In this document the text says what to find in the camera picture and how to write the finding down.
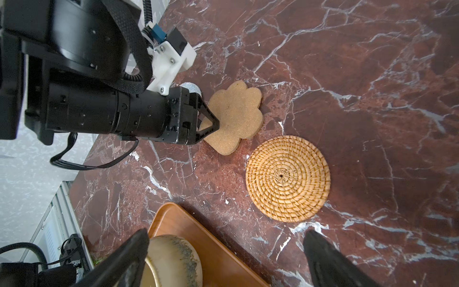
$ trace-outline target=red marble countertop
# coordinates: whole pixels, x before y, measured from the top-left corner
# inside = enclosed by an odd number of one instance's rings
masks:
[[[94,258],[173,201],[273,286],[310,286],[303,234],[315,229],[384,286],[459,286],[459,3],[448,0],[172,1],[195,47],[176,82],[206,101],[238,79],[263,94],[264,124],[230,156],[207,143],[141,141],[70,190]],[[278,135],[315,144],[331,191],[299,224],[264,216],[245,186],[250,153]],[[87,163],[131,143],[100,136]]]

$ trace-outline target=woven rattan coaster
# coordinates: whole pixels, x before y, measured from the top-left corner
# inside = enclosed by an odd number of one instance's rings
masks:
[[[272,219],[299,222],[327,200],[330,170],[322,153],[297,136],[278,136],[249,157],[246,184],[258,209]]]

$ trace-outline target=cable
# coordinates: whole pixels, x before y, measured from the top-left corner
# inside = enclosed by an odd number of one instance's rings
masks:
[[[139,144],[139,139],[135,139],[134,144],[132,145],[131,149],[129,149],[126,153],[124,153],[122,156],[112,160],[109,163],[101,164],[99,166],[90,166],[90,165],[83,165],[83,164],[78,164],[78,163],[71,163],[65,160],[62,160],[62,156],[66,154],[74,145],[75,142],[77,141],[77,136],[78,133],[73,133],[71,132],[68,135],[67,139],[67,147],[59,154],[53,156],[50,159],[50,163],[54,166],[57,166],[62,169],[70,169],[70,170],[92,170],[92,169],[106,169],[109,167],[114,166],[115,164],[119,163],[122,161],[125,157],[127,157],[131,152],[134,151],[134,149],[137,147]]]
[[[142,77],[139,74],[137,74],[137,75],[129,75],[126,72],[123,73],[123,79],[128,80],[128,81],[133,81],[133,82],[141,82],[142,81]]]
[[[151,12],[151,0],[143,0],[145,26],[149,21],[153,22],[153,13]]]
[[[80,237],[69,237],[61,245],[61,255],[62,255],[64,253],[64,244],[67,241],[70,241],[71,239],[75,239],[75,238],[78,238],[80,240],[80,243],[69,255],[67,255],[66,257],[64,257],[62,259],[59,259],[57,261],[54,261],[54,262],[51,262],[51,263],[46,263],[45,265],[53,265],[53,264],[64,262],[67,259],[70,259],[72,257],[72,255],[74,255],[78,251],[78,248],[80,248],[83,245],[83,240]]]
[[[150,48],[153,48],[155,43],[153,42],[153,39],[150,38],[150,35],[151,35],[150,26],[148,26],[148,24],[145,24],[145,27],[142,29],[140,33],[144,37],[145,43],[147,44],[147,46],[149,46]]]
[[[19,243],[13,243],[13,244],[10,244],[10,245],[6,245],[6,246],[0,248],[0,254],[2,254],[4,252],[7,252],[7,251],[10,251],[10,250],[13,250],[13,249],[18,249],[18,248],[29,249],[30,251],[35,253],[35,255],[37,256],[38,260],[40,261],[40,262],[38,262],[38,264],[41,264],[41,269],[42,270],[48,269],[48,265],[49,264],[46,262],[45,254],[40,249],[40,247],[38,247],[37,245],[35,245],[33,243],[30,243],[30,242],[19,242]]]
[[[112,16],[116,26],[123,35],[124,40],[128,48],[131,50],[132,56],[137,63],[139,68],[139,76],[142,81],[130,81],[120,77],[116,81],[103,82],[112,88],[122,91],[127,94],[141,94],[143,93],[152,77],[151,60],[150,55],[147,52],[147,45],[137,23],[134,21],[132,14],[128,6],[119,0],[101,0],[102,4],[107,8],[108,12]]]

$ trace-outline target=white wall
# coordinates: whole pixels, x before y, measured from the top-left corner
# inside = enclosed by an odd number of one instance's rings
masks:
[[[23,116],[24,112],[17,138],[0,140],[0,247],[29,242],[61,182],[74,180],[78,173],[49,163],[67,146],[68,134],[55,134],[54,144],[45,146],[25,127]],[[78,134],[77,143],[63,159],[83,163],[93,143],[91,134]],[[14,262],[23,252],[17,249],[1,256]]]

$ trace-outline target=cork coaster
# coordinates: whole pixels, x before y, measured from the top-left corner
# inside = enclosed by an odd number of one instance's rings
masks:
[[[204,140],[218,153],[224,156],[232,154],[241,139],[250,139],[260,130],[263,124],[263,115],[258,109],[261,98],[259,89],[248,89],[243,81],[236,81],[227,90],[215,92],[207,106],[219,119],[220,128]],[[205,118],[199,130],[211,125],[211,121]]]
[[[322,153],[297,136],[278,136],[250,155],[246,185],[266,216],[299,222],[316,214],[330,191],[330,170]]]

